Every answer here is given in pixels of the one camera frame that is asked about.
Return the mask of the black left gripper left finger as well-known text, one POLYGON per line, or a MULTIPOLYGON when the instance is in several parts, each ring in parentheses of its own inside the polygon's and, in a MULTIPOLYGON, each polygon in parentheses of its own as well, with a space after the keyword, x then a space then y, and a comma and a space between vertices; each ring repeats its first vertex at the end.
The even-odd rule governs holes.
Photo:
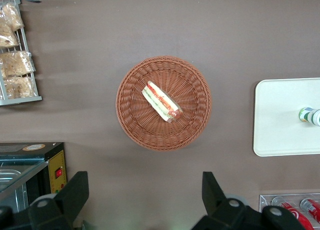
POLYGON ((73 222, 89 198, 86 171, 77 172, 53 198, 41 196, 29 208, 32 229, 73 229, 73 222))

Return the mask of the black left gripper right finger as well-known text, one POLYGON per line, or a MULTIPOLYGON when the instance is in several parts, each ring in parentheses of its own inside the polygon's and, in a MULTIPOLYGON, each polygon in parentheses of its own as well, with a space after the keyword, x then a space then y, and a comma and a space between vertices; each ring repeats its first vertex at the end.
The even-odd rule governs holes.
POLYGON ((261 229, 261 215, 241 200, 226 197, 212 172, 202 173, 202 201, 207 214, 193 229, 261 229))

